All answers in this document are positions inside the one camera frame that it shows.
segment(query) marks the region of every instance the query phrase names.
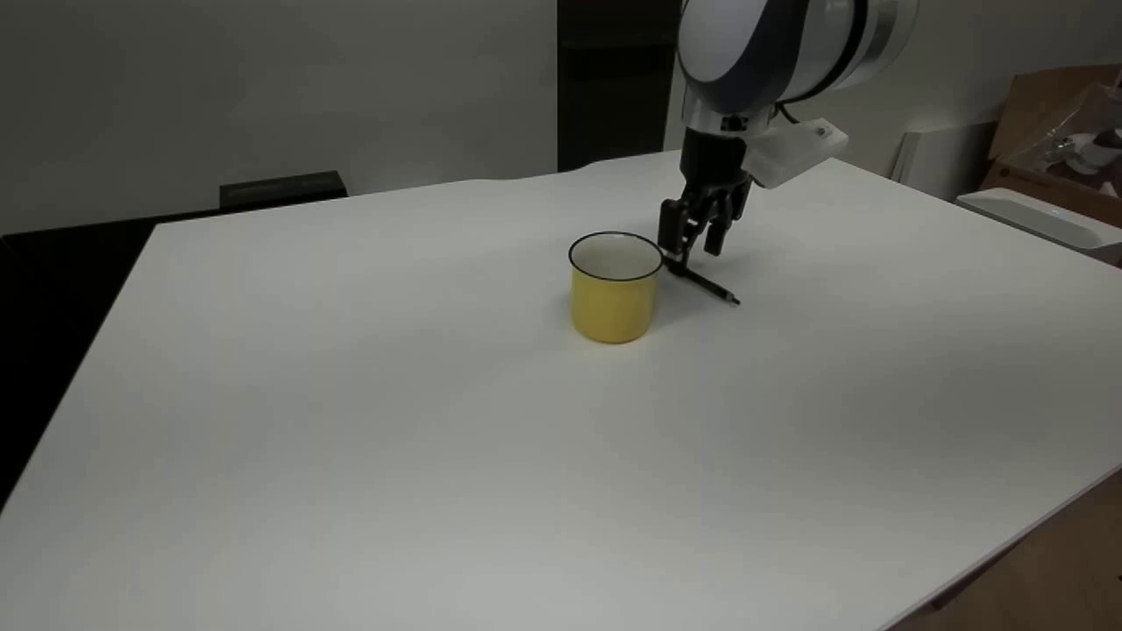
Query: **white tabletop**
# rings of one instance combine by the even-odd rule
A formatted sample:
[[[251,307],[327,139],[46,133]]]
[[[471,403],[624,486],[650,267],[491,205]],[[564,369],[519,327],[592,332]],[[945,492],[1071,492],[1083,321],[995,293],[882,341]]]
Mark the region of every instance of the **white tabletop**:
[[[156,229],[0,517],[3,631],[868,631],[1122,461],[1122,274],[820,166],[654,329],[675,155]]]

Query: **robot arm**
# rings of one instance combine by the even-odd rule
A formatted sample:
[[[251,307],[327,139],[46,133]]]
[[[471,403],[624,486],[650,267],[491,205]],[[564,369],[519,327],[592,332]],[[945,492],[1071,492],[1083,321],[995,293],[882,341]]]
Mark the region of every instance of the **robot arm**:
[[[750,182],[778,187],[845,146],[831,122],[769,128],[778,104],[848,88],[905,42],[918,0],[689,0],[675,52],[687,78],[680,199],[659,246],[687,270],[694,239],[717,257]]]

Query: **gray wall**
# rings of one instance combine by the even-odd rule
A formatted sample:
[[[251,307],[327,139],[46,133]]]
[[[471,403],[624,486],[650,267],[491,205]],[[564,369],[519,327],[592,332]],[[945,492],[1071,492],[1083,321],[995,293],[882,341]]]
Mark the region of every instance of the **gray wall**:
[[[0,6],[0,233],[203,209],[217,182],[551,173],[553,0]]]
[[[888,173],[908,126],[995,120],[1014,74],[1122,58],[1122,0],[918,0],[905,55],[868,84],[797,104],[848,128],[848,162]],[[668,111],[666,145],[680,145]]]

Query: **yellow cup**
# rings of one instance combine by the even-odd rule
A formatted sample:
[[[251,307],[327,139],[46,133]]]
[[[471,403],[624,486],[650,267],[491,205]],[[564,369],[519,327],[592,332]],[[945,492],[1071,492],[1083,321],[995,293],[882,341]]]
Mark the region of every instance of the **yellow cup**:
[[[637,341],[654,312],[662,252],[632,230],[592,230],[572,243],[572,327],[598,344]]]

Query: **cup rim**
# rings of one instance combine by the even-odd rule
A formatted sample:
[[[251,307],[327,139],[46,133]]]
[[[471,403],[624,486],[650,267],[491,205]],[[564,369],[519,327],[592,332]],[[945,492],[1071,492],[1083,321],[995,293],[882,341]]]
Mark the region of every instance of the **cup rim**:
[[[575,247],[578,247],[583,243],[602,239],[602,233],[646,243],[646,246],[659,257],[659,263],[654,263],[650,274],[637,274],[637,277],[602,277],[602,274],[592,274],[592,270],[585,270],[583,263],[575,263]],[[588,230],[588,233],[583,233],[583,239],[575,239],[575,243],[568,246],[568,263],[572,263],[572,270],[578,270],[578,274],[585,274],[585,277],[595,277],[595,279],[605,279],[605,284],[650,279],[650,277],[654,277],[654,274],[666,267],[662,247],[659,247],[652,239],[637,233],[637,230]]]

